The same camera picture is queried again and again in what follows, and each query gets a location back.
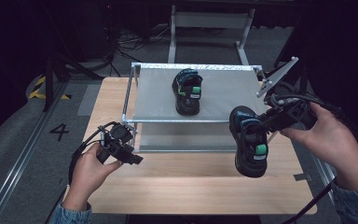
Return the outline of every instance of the sleeve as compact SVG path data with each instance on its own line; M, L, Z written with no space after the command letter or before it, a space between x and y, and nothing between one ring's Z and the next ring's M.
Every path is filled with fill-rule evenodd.
M50 224L88 224L91 223L91 205L87 204L87 211L77 212L66 210L58 204L54 211Z
M333 200L341 223L358 223L358 191L341 189L332 183Z

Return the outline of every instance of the black sneaker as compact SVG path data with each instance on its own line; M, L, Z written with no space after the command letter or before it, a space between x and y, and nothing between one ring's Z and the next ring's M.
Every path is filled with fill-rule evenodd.
M235 167L249 177L260 177L267 170L267 134L249 130L259 122L255 112L244 105L235 107L229 115L229 130L237 143Z
M196 115L200 112L202 77L194 69L180 71L172 83L176 96L176 111L181 115Z

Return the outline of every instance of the floor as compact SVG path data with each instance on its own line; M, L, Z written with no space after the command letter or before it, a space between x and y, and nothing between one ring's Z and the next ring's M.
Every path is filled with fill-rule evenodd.
M284 42L292 32L290 28L251 29L245 52L249 64L262 65L265 71L273 64ZM178 33L176 62L207 64L241 64L234 42L241 33L234 30L186 29ZM141 49L117 51L112 66L96 71L100 76L127 76L131 63L166 63L169 34L160 35ZM84 65L99 63L90 60ZM37 77L26 92L30 94L39 80ZM101 81L83 75L73 75L66 84L55 82L55 94L70 95L70 99L56 101L43 113L45 101L29 99L27 105L13 114L0 128L0 223L44 223L59 200L67 184L67 168L73 151L81 143L90 119ZM312 156L295 144L304 173L310 176L313 195L323 187ZM11 181L9 188L4 183ZM339 223L329 197L318 203L315 215L304 216L297 223ZM281 223L290 216L261 216L263 224ZM94 214L93 223L125 223L125 215Z

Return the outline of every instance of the wooden table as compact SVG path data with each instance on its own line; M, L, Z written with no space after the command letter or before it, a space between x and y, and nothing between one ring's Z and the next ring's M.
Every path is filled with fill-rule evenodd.
M103 81L84 139L98 126L120 121L127 83L124 77ZM129 113L133 108L129 104ZM269 143L268 169L260 178L240 175L234 153L139 155L144 157L141 164L124 164L92 194L89 202L94 213L296 214L312 199L307 181L294 178L303 171L290 139L280 134ZM316 210L314 206L308 214Z

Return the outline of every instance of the hazard tape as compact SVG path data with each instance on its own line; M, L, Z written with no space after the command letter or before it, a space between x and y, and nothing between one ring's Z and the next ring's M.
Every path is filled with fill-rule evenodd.
M40 88L42 87L43 83L45 83L46 77L42 75L39 80L37 80L36 84L34 85L34 89L31 91L31 94L28 96L29 99L38 98L38 99L46 99L46 94L39 93ZM64 94L61 97L62 100L70 100L72 99L72 95Z

